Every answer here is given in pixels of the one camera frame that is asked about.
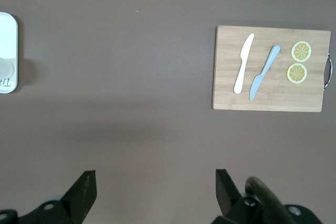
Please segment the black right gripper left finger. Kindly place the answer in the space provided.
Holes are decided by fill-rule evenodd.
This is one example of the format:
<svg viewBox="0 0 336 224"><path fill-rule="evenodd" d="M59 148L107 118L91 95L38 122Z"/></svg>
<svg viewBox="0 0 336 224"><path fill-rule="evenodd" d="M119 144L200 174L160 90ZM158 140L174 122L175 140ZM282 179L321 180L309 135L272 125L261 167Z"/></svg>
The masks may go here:
<svg viewBox="0 0 336 224"><path fill-rule="evenodd" d="M83 223L96 198L96 171L87 170L60 199L44 202L24 216L14 209L1 210L1 223Z"/></svg>

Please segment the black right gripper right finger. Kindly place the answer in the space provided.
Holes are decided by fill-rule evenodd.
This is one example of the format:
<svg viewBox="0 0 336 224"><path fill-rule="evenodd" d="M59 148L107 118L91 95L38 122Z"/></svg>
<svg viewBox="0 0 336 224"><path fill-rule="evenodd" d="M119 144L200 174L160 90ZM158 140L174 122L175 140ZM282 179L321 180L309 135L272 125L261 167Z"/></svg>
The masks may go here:
<svg viewBox="0 0 336 224"><path fill-rule="evenodd" d="M308 208L282 204L257 177L249 177L240 193L225 169L216 170L216 198L222 215L213 223L320 223Z"/></svg>

